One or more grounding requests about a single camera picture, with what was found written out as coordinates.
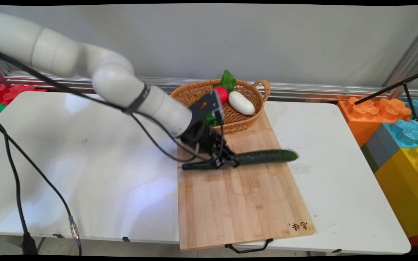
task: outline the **floor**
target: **floor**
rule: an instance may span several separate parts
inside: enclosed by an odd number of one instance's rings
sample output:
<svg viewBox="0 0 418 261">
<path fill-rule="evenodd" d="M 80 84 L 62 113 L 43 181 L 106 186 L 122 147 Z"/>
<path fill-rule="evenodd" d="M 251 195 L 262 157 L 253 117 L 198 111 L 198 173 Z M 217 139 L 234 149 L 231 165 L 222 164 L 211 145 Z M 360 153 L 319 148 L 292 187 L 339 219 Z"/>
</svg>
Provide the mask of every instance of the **floor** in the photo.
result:
<svg viewBox="0 0 418 261">
<path fill-rule="evenodd" d="M 0 236 L 7 242 L 21 246 L 22 236 Z M 78 255 L 73 239 L 45 238 L 40 243 L 39 254 Z M 179 245 L 131 243 L 121 241 L 82 240 L 83 256 L 139 256 L 139 257 L 294 257 L 307 256 L 306 251 L 266 249 L 260 252 L 237 254 L 227 248 L 180 251 Z"/>
</svg>

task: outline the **wicker basket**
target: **wicker basket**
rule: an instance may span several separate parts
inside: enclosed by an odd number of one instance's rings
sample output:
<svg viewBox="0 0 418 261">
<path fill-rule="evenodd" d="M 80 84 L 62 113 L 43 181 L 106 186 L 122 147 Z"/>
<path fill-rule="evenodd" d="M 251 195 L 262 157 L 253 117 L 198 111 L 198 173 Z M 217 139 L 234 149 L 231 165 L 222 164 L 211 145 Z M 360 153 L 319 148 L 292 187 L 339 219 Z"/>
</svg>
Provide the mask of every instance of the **wicker basket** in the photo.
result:
<svg viewBox="0 0 418 261">
<path fill-rule="evenodd" d="M 212 89 L 213 84 L 219 84 L 220 82 L 221 79 L 214 79 L 185 84 L 184 86 L 181 86 L 173 91 L 171 97 L 183 105 L 190 107 L 192 104 L 194 104 L 197 96 L 201 94 L 207 94 Z M 264 85 L 264 96 L 262 96 L 260 91 L 256 88 L 257 84 L 259 83 Z M 246 99 L 253 103 L 255 114 L 251 116 L 245 116 L 233 109 L 228 102 L 225 103 L 224 133 L 247 129 L 249 126 L 254 124 L 254 121 L 264 110 L 264 102 L 267 100 L 270 94 L 270 84 L 266 80 L 260 80 L 254 84 L 249 84 L 245 81 L 237 80 L 237 85 L 235 86 L 234 90 L 243 94 Z M 220 132 L 220 126 L 216 126 L 214 128 Z"/>
</svg>

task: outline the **fake vegetable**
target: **fake vegetable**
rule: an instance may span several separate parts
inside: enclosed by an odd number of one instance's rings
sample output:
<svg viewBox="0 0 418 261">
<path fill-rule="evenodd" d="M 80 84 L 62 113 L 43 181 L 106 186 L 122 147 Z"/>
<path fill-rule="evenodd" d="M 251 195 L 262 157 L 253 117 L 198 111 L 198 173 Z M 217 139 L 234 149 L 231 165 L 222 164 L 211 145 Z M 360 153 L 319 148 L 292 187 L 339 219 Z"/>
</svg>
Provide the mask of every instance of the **fake vegetable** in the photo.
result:
<svg viewBox="0 0 418 261">
<path fill-rule="evenodd" d="M 221 83 L 213 84 L 212 87 L 221 86 L 227 89 L 227 92 L 230 94 L 237 84 L 237 79 L 233 77 L 233 74 L 229 72 L 229 70 L 224 71 L 224 75 L 222 76 Z"/>
<path fill-rule="evenodd" d="M 241 114 L 247 116 L 254 114 L 254 105 L 246 99 L 245 96 L 237 91 L 232 91 L 229 94 L 229 103 L 233 109 L 237 110 Z"/>
<path fill-rule="evenodd" d="M 227 102 L 227 99 L 229 98 L 229 93 L 227 89 L 223 88 L 222 86 L 214 87 L 214 91 L 217 91 L 220 97 L 220 101 L 222 102 L 222 105 L 224 105 Z"/>
<path fill-rule="evenodd" d="M 269 162 L 289 162 L 296 160 L 298 154 L 292 150 L 259 150 L 256 152 L 247 152 L 235 154 L 232 159 L 239 162 L 240 165 L 269 163 Z"/>
<path fill-rule="evenodd" d="M 224 120 L 222 120 L 222 121 L 216 120 L 216 118 L 214 117 L 214 115 L 212 115 L 212 112 L 206 114 L 206 116 L 204 117 L 204 119 L 212 127 L 220 126 L 220 125 L 223 125 L 224 124 Z"/>
</svg>

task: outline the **green pepper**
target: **green pepper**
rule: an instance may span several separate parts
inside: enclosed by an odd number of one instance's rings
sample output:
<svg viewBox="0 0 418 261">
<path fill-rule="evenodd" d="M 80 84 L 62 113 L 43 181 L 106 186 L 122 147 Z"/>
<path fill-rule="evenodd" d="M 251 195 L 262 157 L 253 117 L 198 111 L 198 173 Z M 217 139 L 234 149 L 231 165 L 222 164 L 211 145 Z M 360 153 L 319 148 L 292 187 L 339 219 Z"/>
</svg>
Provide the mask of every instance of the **green pepper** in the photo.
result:
<svg viewBox="0 0 418 261">
<path fill-rule="evenodd" d="M 224 120 L 222 120 L 222 121 L 215 120 L 212 123 L 212 127 L 216 127 L 216 126 L 220 126 L 220 125 L 224 125 Z"/>
<path fill-rule="evenodd" d="M 214 123 L 214 121 L 216 120 L 214 115 L 212 115 L 212 112 L 206 114 L 206 116 L 204 118 L 206 118 L 206 122 L 209 123 L 210 125 L 212 125 Z"/>
</svg>

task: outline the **red tomato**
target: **red tomato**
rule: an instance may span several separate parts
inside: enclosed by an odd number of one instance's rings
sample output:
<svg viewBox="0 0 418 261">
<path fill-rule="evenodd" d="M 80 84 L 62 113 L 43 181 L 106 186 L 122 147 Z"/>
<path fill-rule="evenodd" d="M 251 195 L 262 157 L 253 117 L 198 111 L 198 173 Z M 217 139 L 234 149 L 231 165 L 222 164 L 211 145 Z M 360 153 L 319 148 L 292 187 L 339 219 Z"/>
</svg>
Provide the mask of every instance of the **red tomato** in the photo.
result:
<svg viewBox="0 0 418 261">
<path fill-rule="evenodd" d="M 220 101 L 222 102 L 222 105 L 227 102 L 227 99 L 229 98 L 229 92 L 227 89 L 223 88 L 222 86 L 216 86 L 213 88 L 213 90 L 217 91 L 220 97 Z"/>
</svg>

